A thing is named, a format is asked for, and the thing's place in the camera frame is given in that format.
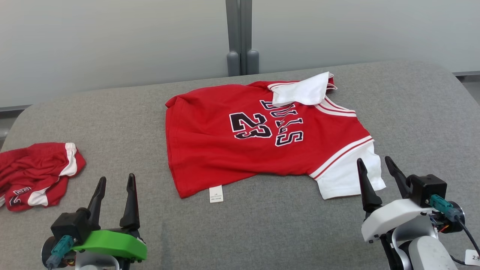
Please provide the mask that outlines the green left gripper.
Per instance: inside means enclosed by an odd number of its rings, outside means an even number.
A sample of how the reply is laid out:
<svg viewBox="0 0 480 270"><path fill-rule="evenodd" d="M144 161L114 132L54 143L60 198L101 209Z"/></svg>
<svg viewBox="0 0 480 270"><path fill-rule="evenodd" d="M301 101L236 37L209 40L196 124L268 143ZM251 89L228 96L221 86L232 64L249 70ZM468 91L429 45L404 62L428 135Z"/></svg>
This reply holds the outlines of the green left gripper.
<svg viewBox="0 0 480 270"><path fill-rule="evenodd" d="M129 260L147 260L147 246L139 237L101 229L99 215L101 213L101 203L106 192L106 184L106 177L101 177L88 206L90 212L88 220L91 229L98 231L91 232L83 244L73 246L72 250L85 250ZM123 217L120 219L120 227L128 230L137 230L140 228L140 216L137 182L134 173L129 174L126 190L127 201Z"/></svg>

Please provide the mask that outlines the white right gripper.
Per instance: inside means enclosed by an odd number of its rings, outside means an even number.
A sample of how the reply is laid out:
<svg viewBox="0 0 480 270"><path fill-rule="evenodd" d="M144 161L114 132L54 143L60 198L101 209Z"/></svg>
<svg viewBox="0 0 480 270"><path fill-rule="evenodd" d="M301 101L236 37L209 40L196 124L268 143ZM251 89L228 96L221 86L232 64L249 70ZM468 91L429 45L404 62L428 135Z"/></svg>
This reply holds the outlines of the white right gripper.
<svg viewBox="0 0 480 270"><path fill-rule="evenodd" d="M357 159L362 208L365 213L370 213L370 216L365 219L361 226L361 233L365 242L374 240L376 235L381 236L389 230L411 221L420 216L422 212L432 213L432 207L421 207L408 199L410 186L407 177L391 157L385 156L385 163L390 175L395 179L403 199L382 206L383 202L371 185L363 160L361 158Z"/></svg>

